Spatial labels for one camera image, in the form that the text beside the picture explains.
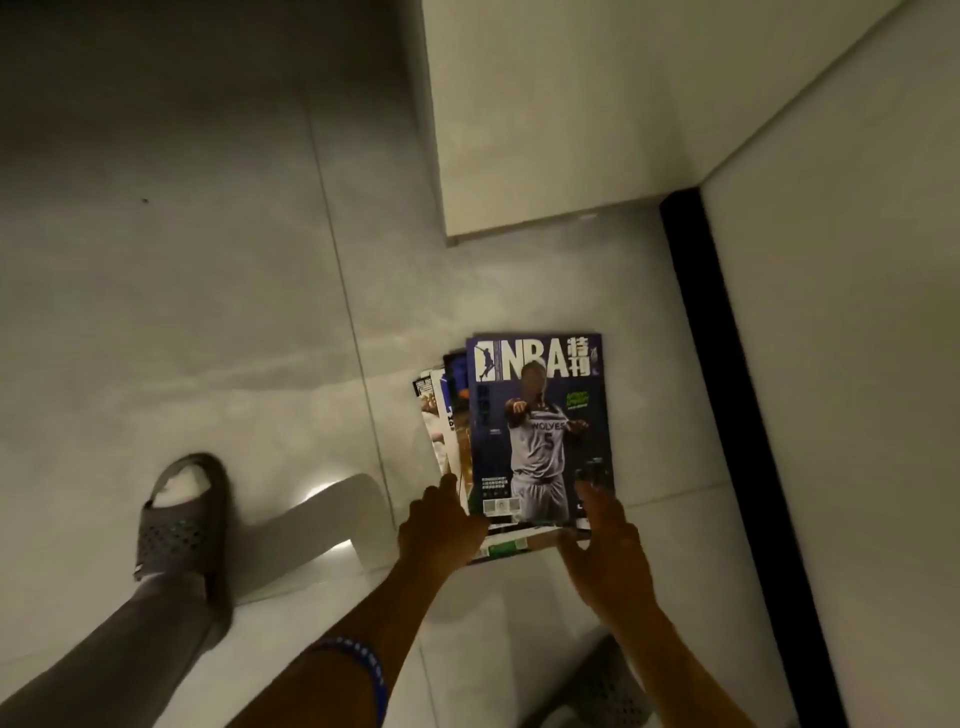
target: qr code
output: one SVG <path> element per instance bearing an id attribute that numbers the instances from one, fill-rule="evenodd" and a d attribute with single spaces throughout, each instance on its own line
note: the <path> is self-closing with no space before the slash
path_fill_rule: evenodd
<path id="1" fill-rule="evenodd" d="M 483 501 L 484 516 L 512 516 L 520 512 L 518 497 L 490 498 Z"/>

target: sandal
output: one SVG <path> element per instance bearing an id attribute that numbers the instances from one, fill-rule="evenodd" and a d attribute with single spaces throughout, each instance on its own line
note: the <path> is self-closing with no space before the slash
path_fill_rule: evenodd
<path id="1" fill-rule="evenodd" d="M 203 471 L 209 488 L 178 505 L 154 508 L 167 481 L 189 466 Z M 208 452 L 186 455 L 167 466 L 140 510 L 133 578 L 151 574 L 196 573 L 204 578 L 206 601 L 215 615 L 206 648 L 227 633 L 233 602 L 227 584 L 227 507 L 229 480 L 220 459 Z"/>
<path id="2" fill-rule="evenodd" d="M 653 714 L 650 698 L 611 635 L 594 647 L 562 688 L 523 721 L 523 728 L 539 728 L 562 706 L 590 728 L 639 728 Z"/>

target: wristband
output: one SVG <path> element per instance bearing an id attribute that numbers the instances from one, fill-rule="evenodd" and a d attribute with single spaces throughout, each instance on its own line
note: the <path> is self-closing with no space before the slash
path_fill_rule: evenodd
<path id="1" fill-rule="evenodd" d="M 383 666 L 376 659 L 373 650 L 347 637 L 328 637 L 315 643 L 311 648 L 311 652 L 320 650 L 342 652 L 367 669 L 373 683 L 373 695 L 376 700 L 376 725 L 377 728 L 380 728 L 387 716 L 387 702 L 390 696 L 387 691 L 387 681 L 383 677 Z"/>

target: gray basketball uniform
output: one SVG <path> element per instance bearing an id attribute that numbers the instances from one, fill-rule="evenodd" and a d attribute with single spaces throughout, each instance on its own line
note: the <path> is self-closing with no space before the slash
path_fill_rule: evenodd
<path id="1" fill-rule="evenodd" d="M 529 408 L 510 430 L 510 487 L 520 500 L 520 518 L 565 522 L 570 518 L 564 486 L 564 435 L 569 418 L 555 404 Z"/>

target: white basketball jersey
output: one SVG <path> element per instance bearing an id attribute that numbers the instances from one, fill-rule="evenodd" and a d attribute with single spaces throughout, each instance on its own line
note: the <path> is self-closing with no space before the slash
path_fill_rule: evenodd
<path id="1" fill-rule="evenodd" d="M 527 410 L 527 416 L 510 430 L 510 467 L 514 473 L 536 478 L 564 474 L 564 434 L 569 419 L 556 404 Z"/>

